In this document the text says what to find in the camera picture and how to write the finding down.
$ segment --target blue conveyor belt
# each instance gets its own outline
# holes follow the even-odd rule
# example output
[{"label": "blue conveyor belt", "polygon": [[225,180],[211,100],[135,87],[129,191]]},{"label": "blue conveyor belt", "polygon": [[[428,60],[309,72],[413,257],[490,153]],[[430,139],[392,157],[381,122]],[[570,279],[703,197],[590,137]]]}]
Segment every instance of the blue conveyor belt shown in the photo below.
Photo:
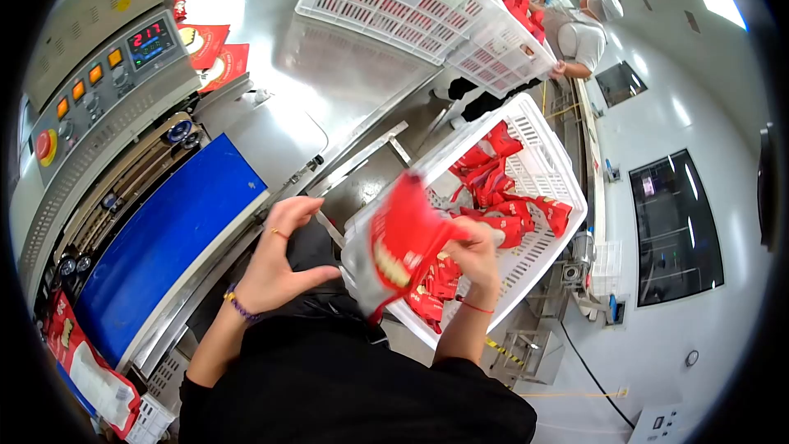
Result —
[{"label": "blue conveyor belt", "polygon": [[126,223],[74,308],[88,339],[112,367],[173,283],[265,189],[222,134],[172,174]]}]

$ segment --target yellow black warning tape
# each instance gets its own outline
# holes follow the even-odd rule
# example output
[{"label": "yellow black warning tape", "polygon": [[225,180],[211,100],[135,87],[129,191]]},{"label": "yellow black warning tape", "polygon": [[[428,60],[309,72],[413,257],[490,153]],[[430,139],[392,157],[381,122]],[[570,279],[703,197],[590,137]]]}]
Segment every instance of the yellow black warning tape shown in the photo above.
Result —
[{"label": "yellow black warning tape", "polygon": [[504,348],[503,346],[499,345],[494,340],[491,340],[490,338],[486,338],[485,339],[485,343],[487,343],[489,347],[491,347],[494,350],[498,351],[502,355],[508,357],[510,360],[512,360],[513,362],[517,363],[521,367],[526,365],[526,363],[523,360],[519,359],[517,356],[513,355],[512,353],[510,353],[506,348]]}]

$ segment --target orange button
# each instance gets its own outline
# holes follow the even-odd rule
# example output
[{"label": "orange button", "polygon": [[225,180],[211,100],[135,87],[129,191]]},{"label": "orange button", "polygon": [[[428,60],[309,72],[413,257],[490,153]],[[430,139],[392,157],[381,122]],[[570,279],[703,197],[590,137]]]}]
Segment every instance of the orange button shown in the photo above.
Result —
[{"label": "orange button", "polygon": [[62,119],[63,116],[68,113],[69,111],[69,101],[65,99],[65,97],[58,102],[58,120]]},{"label": "orange button", "polygon": [[79,83],[75,84],[74,87],[71,88],[71,96],[74,97],[74,103],[82,98],[83,94],[85,94],[85,83],[80,80]]},{"label": "orange button", "polygon": [[101,64],[97,65],[88,73],[88,79],[91,80],[91,84],[96,84],[96,81],[101,79],[102,72],[101,72]]},{"label": "orange button", "polygon": [[110,69],[120,64],[121,60],[123,60],[121,57],[121,49],[114,49],[109,55],[106,56],[106,59],[110,62]]}]

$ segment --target black pants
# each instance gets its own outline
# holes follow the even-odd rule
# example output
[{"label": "black pants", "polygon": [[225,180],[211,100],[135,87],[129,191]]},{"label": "black pants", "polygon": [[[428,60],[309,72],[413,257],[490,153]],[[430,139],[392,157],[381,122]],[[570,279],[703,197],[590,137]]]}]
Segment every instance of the black pants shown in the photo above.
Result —
[{"label": "black pants", "polygon": [[[493,96],[492,94],[485,91],[483,94],[479,95],[479,98],[474,100],[473,102],[466,105],[466,109],[463,110],[463,118],[466,119],[466,122],[471,122],[472,120],[476,120],[480,118],[483,114],[490,112],[491,110],[496,110],[498,107],[504,104],[504,102],[511,96],[520,93],[521,91],[526,91],[528,88],[533,88],[538,84],[542,83],[537,78],[532,79],[526,84],[521,84],[514,90],[511,90],[507,93],[507,96],[504,99],[499,100],[497,97]],[[463,97],[464,94],[468,93],[469,91],[476,88],[477,85],[468,81],[466,78],[458,78],[455,81],[452,81],[452,84],[449,84],[449,97],[453,100],[459,100]]]},{"label": "black pants", "polygon": [[[308,224],[296,229],[288,240],[285,256],[294,272],[310,270],[318,266],[337,266],[332,250],[329,232],[312,218]],[[214,288],[208,293],[205,300],[192,314],[186,324],[194,332],[198,341],[203,339],[206,331],[211,326],[219,308],[222,307],[223,294],[231,283],[240,281],[249,256],[217,281]],[[342,319],[347,321],[350,329],[364,331],[371,343],[377,343],[386,337],[380,326],[370,327],[359,310],[357,302],[350,296],[342,278],[335,278],[326,283],[319,284],[285,305],[273,311],[265,312],[259,322],[265,322],[276,316],[296,316],[307,319]],[[388,348],[385,340],[382,346]]]}]

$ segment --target control panel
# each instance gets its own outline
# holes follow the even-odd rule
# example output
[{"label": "control panel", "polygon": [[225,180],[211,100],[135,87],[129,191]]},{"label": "control panel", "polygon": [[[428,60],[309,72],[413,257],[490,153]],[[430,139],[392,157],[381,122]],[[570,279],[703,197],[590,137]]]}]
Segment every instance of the control panel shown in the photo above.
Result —
[{"label": "control panel", "polygon": [[148,15],[113,35],[58,88],[29,140],[44,186],[113,106],[133,97],[139,84],[187,55],[177,31],[169,12]]}]

